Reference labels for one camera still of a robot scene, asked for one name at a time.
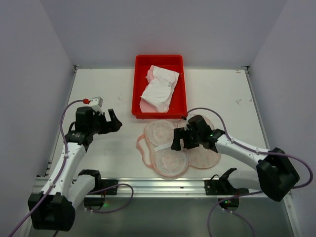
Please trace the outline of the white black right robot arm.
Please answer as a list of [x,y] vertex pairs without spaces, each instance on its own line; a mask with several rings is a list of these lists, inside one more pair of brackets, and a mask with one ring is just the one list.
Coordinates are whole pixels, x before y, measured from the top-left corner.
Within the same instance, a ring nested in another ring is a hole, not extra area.
[[274,201],[281,201],[300,180],[283,150],[250,146],[230,137],[226,131],[211,129],[201,115],[191,117],[185,127],[173,130],[171,149],[189,150],[198,146],[228,155],[257,171],[259,190]]

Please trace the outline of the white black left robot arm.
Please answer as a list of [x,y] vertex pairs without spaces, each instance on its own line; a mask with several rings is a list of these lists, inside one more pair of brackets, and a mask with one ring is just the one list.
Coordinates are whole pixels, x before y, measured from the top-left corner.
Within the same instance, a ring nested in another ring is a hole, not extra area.
[[106,120],[99,106],[76,110],[76,120],[64,138],[64,148],[49,180],[37,194],[31,194],[28,206],[34,229],[67,232],[73,226],[76,209],[90,192],[100,187],[98,170],[86,170],[73,177],[94,135],[117,132],[122,127],[113,109]]

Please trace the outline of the pink tulip mesh laundry bag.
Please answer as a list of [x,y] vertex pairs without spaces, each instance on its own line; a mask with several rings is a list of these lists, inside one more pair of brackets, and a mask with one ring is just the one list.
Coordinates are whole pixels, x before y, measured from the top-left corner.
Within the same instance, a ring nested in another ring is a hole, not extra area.
[[180,128],[180,121],[152,121],[145,126],[144,133],[136,142],[143,163],[164,177],[183,175],[188,167],[209,169],[221,159],[221,154],[207,150],[201,145],[189,150],[184,149],[182,141],[180,151],[172,150],[173,130]]

